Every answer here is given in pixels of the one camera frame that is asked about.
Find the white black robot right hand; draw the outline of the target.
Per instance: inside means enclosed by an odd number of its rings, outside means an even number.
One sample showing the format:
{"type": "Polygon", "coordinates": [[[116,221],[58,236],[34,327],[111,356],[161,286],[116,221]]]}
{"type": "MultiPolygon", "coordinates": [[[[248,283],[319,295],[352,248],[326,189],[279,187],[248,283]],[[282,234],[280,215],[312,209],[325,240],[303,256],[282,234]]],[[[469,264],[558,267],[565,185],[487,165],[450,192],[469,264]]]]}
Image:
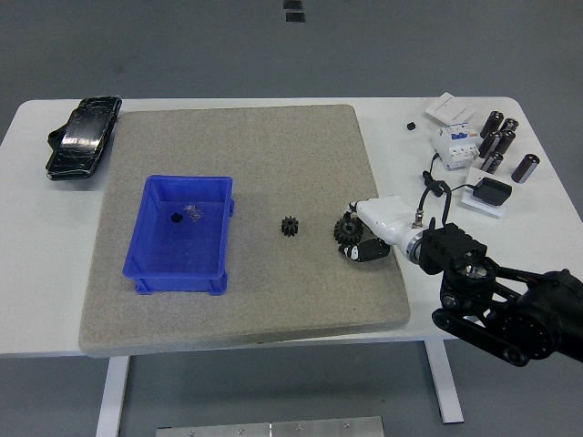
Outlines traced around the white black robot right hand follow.
{"type": "Polygon", "coordinates": [[[356,262],[384,258],[392,248],[417,264],[425,226],[423,213],[401,197],[369,198],[350,203],[336,222],[333,236],[339,252],[356,262]]]}

